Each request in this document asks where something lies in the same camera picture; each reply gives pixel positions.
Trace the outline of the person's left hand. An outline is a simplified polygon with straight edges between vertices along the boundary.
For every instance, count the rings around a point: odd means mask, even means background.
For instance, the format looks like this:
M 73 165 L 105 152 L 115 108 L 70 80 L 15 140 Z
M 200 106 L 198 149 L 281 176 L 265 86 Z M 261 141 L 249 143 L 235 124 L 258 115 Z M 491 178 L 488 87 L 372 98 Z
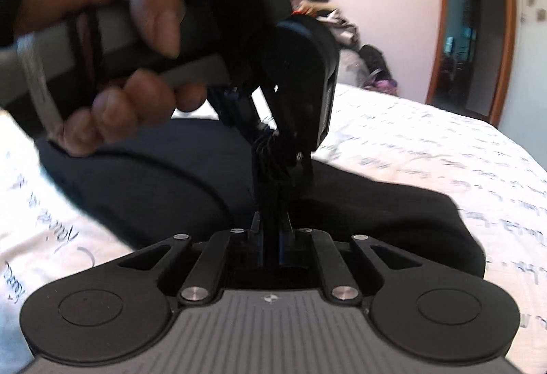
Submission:
M 53 26 L 69 13 L 89 6 L 106 6 L 118 0 L 21 0 L 14 24 L 15 36 Z M 134 23 L 143 39 L 157 52 L 173 58 L 180 51 L 179 25 L 184 15 L 182 0 L 128 1 Z M 106 143 L 130 137 L 138 128 L 171 118 L 175 110 L 192 112 L 207 98 L 201 84 L 188 83 L 171 89 L 159 76 L 136 71 L 121 88 L 107 87 L 91 107 L 75 112 L 56 137 L 72 156 L 85 156 Z

